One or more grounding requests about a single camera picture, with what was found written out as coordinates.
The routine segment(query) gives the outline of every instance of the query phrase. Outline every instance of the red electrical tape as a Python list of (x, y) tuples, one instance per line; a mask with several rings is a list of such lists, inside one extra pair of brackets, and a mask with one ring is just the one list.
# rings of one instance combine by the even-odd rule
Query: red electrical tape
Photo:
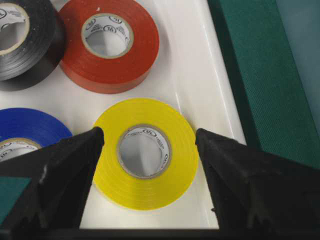
[[(134, 0), (71, 0), (60, 11), (66, 30), (65, 74), (79, 86), (116, 94), (139, 85), (159, 51), (159, 34), (149, 13)], [(117, 56), (94, 52), (86, 38), (97, 31), (118, 34), (126, 50)]]

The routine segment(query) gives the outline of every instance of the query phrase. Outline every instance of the green cloth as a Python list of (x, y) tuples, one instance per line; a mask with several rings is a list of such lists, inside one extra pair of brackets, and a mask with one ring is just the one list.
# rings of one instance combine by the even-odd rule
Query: green cloth
[(31, 178), (0, 177), (0, 225), (30, 183)]
[(320, 140), (276, 0), (208, 0), (248, 146), (320, 168)]

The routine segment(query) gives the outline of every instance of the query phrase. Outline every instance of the blue electrical tape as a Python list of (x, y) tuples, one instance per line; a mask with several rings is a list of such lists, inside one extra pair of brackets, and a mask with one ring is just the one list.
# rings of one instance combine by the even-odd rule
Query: blue electrical tape
[(27, 149), (27, 153), (71, 136), (62, 122), (42, 111), (29, 108), (0, 110), (0, 162), (15, 150)]

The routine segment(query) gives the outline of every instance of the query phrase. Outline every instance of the yellow electrical tape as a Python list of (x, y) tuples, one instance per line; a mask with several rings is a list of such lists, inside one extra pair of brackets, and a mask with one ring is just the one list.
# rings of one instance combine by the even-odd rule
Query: yellow electrical tape
[[(195, 134), (169, 105), (148, 98), (125, 100), (105, 111), (94, 126), (103, 129), (105, 145), (93, 181), (119, 205), (135, 210), (161, 208), (177, 200), (192, 183), (199, 158)], [(142, 132), (160, 136), (158, 142), (166, 139), (162, 147), (170, 155), (166, 154), (162, 172), (147, 178), (130, 174), (119, 159), (119, 142)]]

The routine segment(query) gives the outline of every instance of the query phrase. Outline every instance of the tape roll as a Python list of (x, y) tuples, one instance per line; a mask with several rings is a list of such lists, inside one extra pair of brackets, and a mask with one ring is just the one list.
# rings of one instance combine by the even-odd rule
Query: tape roll
[[(60, 11), (66, 28), (66, 52), (61, 67), (79, 86), (97, 93), (130, 90), (148, 75), (159, 51), (156, 24), (133, 0), (71, 0)], [(125, 42), (119, 55), (95, 52), (87, 38), (106, 31)]]
[(62, 122), (42, 111), (29, 108), (0, 110), (0, 162), (71, 136)]
[[(94, 126), (103, 129), (106, 144), (93, 181), (112, 201), (130, 209), (153, 210), (174, 202), (192, 183), (199, 158), (195, 134), (167, 104), (148, 98), (125, 100), (105, 111)], [(143, 134), (158, 144), (162, 160), (154, 174), (145, 176), (130, 172), (121, 152), (126, 139)]]
[(41, 82), (57, 67), (65, 50), (63, 23), (49, 0), (0, 0), (0, 34), (15, 23), (24, 23), (25, 31), (19, 42), (0, 49), (3, 91)]

